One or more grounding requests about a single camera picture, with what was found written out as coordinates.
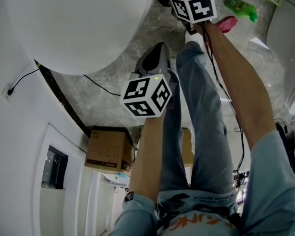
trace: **pink object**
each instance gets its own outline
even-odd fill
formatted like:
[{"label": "pink object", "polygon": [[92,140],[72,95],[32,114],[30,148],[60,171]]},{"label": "pink object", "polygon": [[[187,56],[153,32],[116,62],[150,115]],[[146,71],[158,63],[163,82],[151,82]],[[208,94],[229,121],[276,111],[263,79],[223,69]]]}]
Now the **pink object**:
[{"label": "pink object", "polygon": [[227,17],[217,22],[215,25],[218,27],[223,33],[229,32],[236,25],[238,19],[234,16]]}]

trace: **jeans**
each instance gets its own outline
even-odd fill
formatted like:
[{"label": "jeans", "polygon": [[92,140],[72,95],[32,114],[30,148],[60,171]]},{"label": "jeans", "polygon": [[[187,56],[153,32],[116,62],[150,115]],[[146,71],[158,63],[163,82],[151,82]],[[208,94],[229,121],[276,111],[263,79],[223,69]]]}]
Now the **jeans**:
[{"label": "jeans", "polygon": [[[195,132],[191,189],[215,194],[231,192],[233,164],[223,123],[221,101],[205,70],[206,56],[196,42],[187,42],[177,56],[177,73]],[[160,191],[189,189],[180,152],[179,81],[172,73],[173,107],[166,111]]]}]

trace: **gray marble floor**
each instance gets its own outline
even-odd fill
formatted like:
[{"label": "gray marble floor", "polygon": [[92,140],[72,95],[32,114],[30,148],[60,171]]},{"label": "gray marble floor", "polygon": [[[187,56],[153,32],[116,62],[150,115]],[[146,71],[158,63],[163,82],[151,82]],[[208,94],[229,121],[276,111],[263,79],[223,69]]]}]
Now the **gray marble floor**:
[{"label": "gray marble floor", "polygon": [[[215,0],[218,18],[213,22],[233,15],[224,6],[224,1]],[[226,36],[254,66],[261,77],[270,95],[275,117],[285,119],[288,111],[285,108],[283,99],[283,68],[271,51],[250,42],[255,36],[264,43],[266,42],[266,33],[275,6],[263,0],[244,1],[253,4],[257,8],[257,23],[254,24],[249,19],[239,19],[236,27]],[[175,68],[176,55],[184,45],[184,35],[183,25],[171,15],[171,10],[155,2],[128,48],[111,65],[89,76],[106,89],[120,93],[120,87],[128,80],[138,58],[149,47],[158,42],[163,41],[169,46],[171,64]],[[212,65],[209,62],[206,68],[213,75]],[[143,124],[142,120],[133,119],[124,111],[119,104],[118,97],[107,94],[84,76],[69,76],[56,72],[53,74],[61,90],[85,125],[131,128]],[[222,90],[219,89],[219,92],[220,97],[225,98]],[[182,126],[192,128],[183,95],[181,95],[181,98]],[[223,103],[223,116],[228,128],[233,164],[236,166],[241,157],[241,143],[239,133],[234,132],[236,120],[228,102]],[[246,151],[249,151],[246,142],[245,144]],[[242,169],[249,168],[249,163],[250,158],[249,153],[247,153]]]}]

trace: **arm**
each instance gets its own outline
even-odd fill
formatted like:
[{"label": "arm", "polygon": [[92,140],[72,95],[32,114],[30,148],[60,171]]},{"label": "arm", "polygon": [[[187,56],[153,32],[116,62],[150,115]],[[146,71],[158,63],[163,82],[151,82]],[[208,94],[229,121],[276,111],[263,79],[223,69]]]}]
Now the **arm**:
[{"label": "arm", "polygon": [[[202,28],[195,25],[202,34]],[[295,235],[295,177],[267,91],[249,62],[211,22],[212,51],[251,149],[241,235]]]},{"label": "arm", "polygon": [[154,203],[161,179],[164,116],[165,113],[160,118],[148,118],[144,124],[129,187],[129,191],[148,197]]},{"label": "arm", "polygon": [[[195,25],[198,33],[203,29]],[[211,22],[206,23],[212,52],[232,99],[238,121],[250,149],[266,133],[275,130],[268,93],[251,64]]]},{"label": "arm", "polygon": [[165,113],[160,118],[148,118],[144,124],[138,156],[131,170],[129,191],[134,192],[133,199],[123,203],[112,236],[156,234],[154,206],[162,169],[164,116]]}]

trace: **brown cardboard box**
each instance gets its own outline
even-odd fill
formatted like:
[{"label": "brown cardboard box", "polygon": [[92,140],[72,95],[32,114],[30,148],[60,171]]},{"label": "brown cardboard box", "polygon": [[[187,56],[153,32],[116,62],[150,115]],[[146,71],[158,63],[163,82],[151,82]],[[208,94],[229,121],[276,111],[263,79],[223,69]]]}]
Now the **brown cardboard box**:
[{"label": "brown cardboard box", "polygon": [[85,166],[105,173],[130,175],[132,145],[126,129],[94,127],[88,144]]},{"label": "brown cardboard box", "polygon": [[189,129],[182,129],[182,161],[184,167],[191,167],[193,165],[194,153],[192,153],[191,133]]}]

